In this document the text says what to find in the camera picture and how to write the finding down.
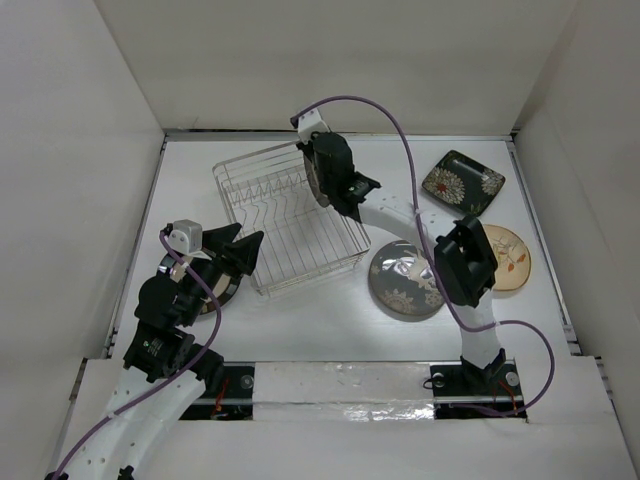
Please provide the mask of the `cream round bird plate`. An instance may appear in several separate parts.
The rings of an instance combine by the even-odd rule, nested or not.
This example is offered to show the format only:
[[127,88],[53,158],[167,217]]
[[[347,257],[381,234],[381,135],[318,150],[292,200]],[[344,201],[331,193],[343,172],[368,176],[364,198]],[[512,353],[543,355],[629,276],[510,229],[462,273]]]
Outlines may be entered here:
[[510,292],[523,287],[532,268],[531,255],[524,241],[502,226],[484,224],[483,228],[497,261],[494,289]]

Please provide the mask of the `cream plate glossy dark rim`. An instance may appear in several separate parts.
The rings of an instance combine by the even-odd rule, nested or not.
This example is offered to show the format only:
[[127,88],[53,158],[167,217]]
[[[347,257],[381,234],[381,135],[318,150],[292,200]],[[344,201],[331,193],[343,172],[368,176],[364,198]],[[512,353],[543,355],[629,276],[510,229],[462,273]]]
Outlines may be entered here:
[[[169,254],[166,254],[160,261],[157,267],[157,272],[169,276],[176,283],[188,276],[185,267],[176,262]],[[230,277],[226,274],[223,274],[221,276],[221,278],[217,281],[215,287],[213,288],[213,293],[216,296],[221,307],[229,303],[231,299],[236,295],[240,284],[240,278]],[[207,316],[213,314],[214,312],[214,304],[210,298],[207,298],[206,302],[201,308],[199,315]]]

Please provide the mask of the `grey round deer plate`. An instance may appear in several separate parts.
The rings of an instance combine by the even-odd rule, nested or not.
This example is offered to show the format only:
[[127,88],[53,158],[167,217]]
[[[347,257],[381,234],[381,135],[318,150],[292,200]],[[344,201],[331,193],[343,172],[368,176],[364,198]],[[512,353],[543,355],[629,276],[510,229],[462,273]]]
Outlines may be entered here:
[[368,283],[373,296],[400,316],[425,319],[444,305],[423,252],[403,240],[387,243],[374,254]]

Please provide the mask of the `cream plate brown rim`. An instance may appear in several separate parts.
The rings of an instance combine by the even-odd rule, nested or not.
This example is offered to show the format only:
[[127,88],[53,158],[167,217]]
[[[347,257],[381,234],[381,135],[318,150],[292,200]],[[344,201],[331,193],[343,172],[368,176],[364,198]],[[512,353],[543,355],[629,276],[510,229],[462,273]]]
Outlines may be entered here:
[[303,154],[307,183],[311,189],[311,193],[320,207],[327,208],[330,205],[330,201],[328,197],[321,192],[319,187],[318,178],[313,164],[313,149],[310,145],[305,145],[303,143],[298,144],[297,147]]

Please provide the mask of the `black square floral plate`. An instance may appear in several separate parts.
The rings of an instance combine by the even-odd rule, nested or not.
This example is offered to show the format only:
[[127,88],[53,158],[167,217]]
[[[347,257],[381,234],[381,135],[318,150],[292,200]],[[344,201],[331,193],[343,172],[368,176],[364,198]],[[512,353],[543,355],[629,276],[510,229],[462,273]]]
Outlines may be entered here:
[[503,174],[457,151],[448,151],[422,181],[422,189],[461,215],[482,215],[497,197]]

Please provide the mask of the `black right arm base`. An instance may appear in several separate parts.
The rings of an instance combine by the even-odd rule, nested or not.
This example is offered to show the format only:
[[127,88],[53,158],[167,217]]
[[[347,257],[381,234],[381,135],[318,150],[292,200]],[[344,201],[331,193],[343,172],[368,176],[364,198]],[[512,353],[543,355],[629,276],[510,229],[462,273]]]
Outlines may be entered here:
[[518,370],[514,360],[507,360],[489,380],[473,379],[460,361],[437,362],[429,366],[423,388],[430,390],[437,420],[492,418],[480,407],[507,413],[508,417],[526,419]]

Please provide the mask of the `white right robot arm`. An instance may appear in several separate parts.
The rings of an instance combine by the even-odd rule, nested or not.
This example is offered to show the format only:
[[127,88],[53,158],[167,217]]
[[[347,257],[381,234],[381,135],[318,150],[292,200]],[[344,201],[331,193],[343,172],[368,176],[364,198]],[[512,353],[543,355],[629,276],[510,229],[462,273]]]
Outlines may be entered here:
[[302,134],[297,148],[321,206],[422,251],[461,332],[463,384],[474,393],[494,386],[506,354],[492,305],[497,261],[481,222],[474,216],[423,221],[412,203],[356,171],[350,146],[335,132]]

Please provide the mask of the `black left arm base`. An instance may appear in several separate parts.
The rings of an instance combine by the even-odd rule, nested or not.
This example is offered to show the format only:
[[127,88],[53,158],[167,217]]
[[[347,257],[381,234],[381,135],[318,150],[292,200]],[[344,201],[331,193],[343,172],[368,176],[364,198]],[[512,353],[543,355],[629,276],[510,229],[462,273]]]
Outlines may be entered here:
[[207,390],[181,415],[184,421],[244,421],[253,418],[255,364],[231,362],[214,390]]

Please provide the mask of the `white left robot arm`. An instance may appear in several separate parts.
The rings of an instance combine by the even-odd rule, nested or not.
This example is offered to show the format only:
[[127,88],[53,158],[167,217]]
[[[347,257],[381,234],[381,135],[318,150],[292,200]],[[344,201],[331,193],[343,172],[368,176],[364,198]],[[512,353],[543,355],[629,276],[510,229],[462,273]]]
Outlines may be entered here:
[[241,225],[205,230],[174,221],[159,233],[165,256],[140,287],[135,333],[101,419],[69,450],[50,479],[138,479],[163,436],[201,396],[224,384],[224,359],[188,333],[206,304],[219,313],[214,289],[238,282],[257,265],[262,231]]

